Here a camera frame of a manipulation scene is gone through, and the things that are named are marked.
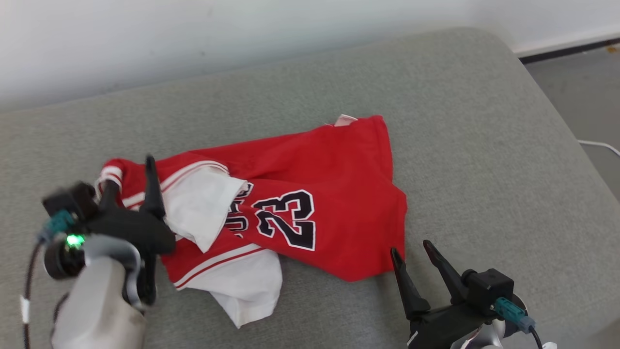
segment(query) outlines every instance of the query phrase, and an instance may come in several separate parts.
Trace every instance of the white cable label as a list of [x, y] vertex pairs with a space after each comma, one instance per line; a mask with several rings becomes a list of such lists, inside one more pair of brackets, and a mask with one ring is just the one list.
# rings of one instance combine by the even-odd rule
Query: white cable label
[[27, 324], [30, 322], [30, 301], [19, 296], [20, 303], [22, 304], [22, 322]]

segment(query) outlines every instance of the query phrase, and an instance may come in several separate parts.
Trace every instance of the white cable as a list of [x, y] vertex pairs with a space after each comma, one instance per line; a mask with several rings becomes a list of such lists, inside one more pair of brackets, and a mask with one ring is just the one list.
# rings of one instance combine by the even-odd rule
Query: white cable
[[618, 149], [612, 147], [611, 145], [607, 144], [607, 143], [602, 143], [602, 142], [592, 142], [590, 140], [577, 140], [580, 144], [583, 145], [596, 145], [597, 147], [605, 147], [609, 150], [611, 150], [612, 152], [616, 153], [617, 156], [620, 156], [620, 152], [618, 151]]

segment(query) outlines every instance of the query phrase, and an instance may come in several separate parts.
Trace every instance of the white wall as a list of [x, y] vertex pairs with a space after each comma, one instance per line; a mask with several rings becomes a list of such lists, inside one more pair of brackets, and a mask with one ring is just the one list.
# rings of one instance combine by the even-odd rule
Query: white wall
[[519, 55], [620, 37], [618, 0], [0, 0], [0, 111], [476, 26]]

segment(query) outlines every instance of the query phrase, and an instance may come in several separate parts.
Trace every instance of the white sleeve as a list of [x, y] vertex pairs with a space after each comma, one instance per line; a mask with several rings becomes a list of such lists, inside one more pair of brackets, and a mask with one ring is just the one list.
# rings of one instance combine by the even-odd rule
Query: white sleeve
[[170, 229], [209, 250], [226, 222], [228, 209], [246, 181], [202, 166], [183, 175], [163, 193]]
[[210, 268], [192, 277], [181, 289], [209, 291], [239, 328], [270, 316], [281, 286], [278, 254], [263, 249]]

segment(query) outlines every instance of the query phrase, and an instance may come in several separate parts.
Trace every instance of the black baseboard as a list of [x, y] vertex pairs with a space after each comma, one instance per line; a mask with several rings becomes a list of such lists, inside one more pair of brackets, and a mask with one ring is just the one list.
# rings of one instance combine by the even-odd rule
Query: black baseboard
[[596, 48], [601, 48], [605, 46], [612, 46], [620, 43], [620, 38], [599, 41], [595, 43], [589, 43], [587, 45], [563, 48], [562, 50], [551, 51], [546, 53], [541, 53], [539, 55], [527, 56], [519, 58], [522, 64], [534, 63], [538, 61], [550, 60], [551, 58], [558, 58], [562, 56], [574, 55], [575, 53], [580, 53], [584, 51], [594, 50]]

